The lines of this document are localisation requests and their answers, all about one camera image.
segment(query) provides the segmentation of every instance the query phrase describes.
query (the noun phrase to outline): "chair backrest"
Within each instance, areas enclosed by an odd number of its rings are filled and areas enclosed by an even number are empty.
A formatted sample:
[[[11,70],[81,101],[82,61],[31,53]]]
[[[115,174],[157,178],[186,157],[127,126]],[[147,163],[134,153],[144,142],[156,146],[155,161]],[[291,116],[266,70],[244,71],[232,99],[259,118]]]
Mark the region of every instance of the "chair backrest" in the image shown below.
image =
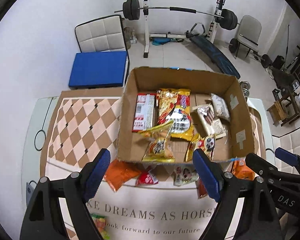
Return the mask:
[[[120,15],[82,23],[74,31],[81,52],[127,51]]]
[[[261,33],[261,23],[250,15],[242,17],[240,22],[238,35],[241,34],[250,40],[258,43],[258,39]]]

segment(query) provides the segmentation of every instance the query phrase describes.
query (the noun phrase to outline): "floor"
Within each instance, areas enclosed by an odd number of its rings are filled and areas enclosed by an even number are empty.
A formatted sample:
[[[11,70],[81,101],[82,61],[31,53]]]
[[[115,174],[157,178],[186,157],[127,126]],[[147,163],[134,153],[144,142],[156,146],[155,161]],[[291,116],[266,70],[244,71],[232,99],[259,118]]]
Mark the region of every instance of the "floor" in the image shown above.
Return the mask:
[[[250,83],[250,97],[260,98],[263,101],[265,109],[268,109],[274,102],[272,90],[276,88],[274,80],[256,61],[250,53],[247,58],[246,51],[240,50],[237,59],[226,48],[226,44],[216,44],[216,46],[226,55],[240,73],[239,81]],[[130,69],[139,66],[150,67],[180,67],[195,70],[207,70],[220,72],[210,58],[204,54],[195,44],[189,40],[183,42],[169,42],[164,45],[154,46],[150,44],[149,57],[143,58],[144,42],[139,39],[138,43],[132,44],[129,49]],[[295,125],[279,124],[274,125],[269,112],[268,120],[272,135],[281,136],[295,130]]]

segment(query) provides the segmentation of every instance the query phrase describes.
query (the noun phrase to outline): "gray chair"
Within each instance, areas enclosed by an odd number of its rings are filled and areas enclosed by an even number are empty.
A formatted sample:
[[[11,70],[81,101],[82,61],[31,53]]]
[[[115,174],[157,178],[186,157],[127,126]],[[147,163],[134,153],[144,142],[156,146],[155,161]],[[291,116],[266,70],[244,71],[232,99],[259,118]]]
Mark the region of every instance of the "gray chair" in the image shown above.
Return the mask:
[[[249,49],[246,57],[251,50],[255,53],[258,53],[258,40],[260,37],[260,33],[261,23],[250,15],[243,16],[237,34],[238,47],[235,58],[237,58],[240,44],[246,46]]]

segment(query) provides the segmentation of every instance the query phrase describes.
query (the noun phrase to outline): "open cardboard box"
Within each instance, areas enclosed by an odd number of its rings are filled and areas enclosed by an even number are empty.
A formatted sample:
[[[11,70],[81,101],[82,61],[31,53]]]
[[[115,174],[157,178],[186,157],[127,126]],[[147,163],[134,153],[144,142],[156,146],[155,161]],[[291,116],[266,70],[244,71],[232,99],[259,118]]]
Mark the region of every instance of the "open cardboard box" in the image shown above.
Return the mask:
[[[132,132],[138,93],[154,93],[159,88],[190,89],[190,108],[207,103],[214,93],[227,103],[231,122],[226,124],[228,137],[216,140],[213,161],[228,161],[235,157],[245,157],[255,151],[250,113],[240,85],[234,76],[200,70],[139,67],[128,77],[122,96],[122,111],[118,136],[118,158],[126,162],[141,162],[149,141]],[[201,122],[192,114],[196,131],[205,136]],[[182,139],[170,142],[175,163],[185,163],[189,145]]]

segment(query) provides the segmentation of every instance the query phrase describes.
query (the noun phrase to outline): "silver bolt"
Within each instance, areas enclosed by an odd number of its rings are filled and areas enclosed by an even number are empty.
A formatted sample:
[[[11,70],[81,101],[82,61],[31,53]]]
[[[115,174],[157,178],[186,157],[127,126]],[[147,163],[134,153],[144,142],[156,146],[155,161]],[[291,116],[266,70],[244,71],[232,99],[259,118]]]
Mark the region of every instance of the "silver bolt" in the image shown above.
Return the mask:
[[[262,183],[263,182],[263,178],[262,177],[257,177],[257,182]]]
[[[71,173],[70,176],[71,176],[71,178],[75,179],[75,178],[79,177],[79,175],[80,175],[80,173],[75,171],[75,172]]]
[[[229,171],[226,171],[226,172],[225,172],[225,177],[226,177],[226,178],[231,179],[232,176],[233,176],[233,174],[232,174],[231,172],[229,172]]]
[[[42,177],[42,178],[40,179],[40,182],[41,182],[41,183],[45,183],[47,180],[48,180],[47,177]]]

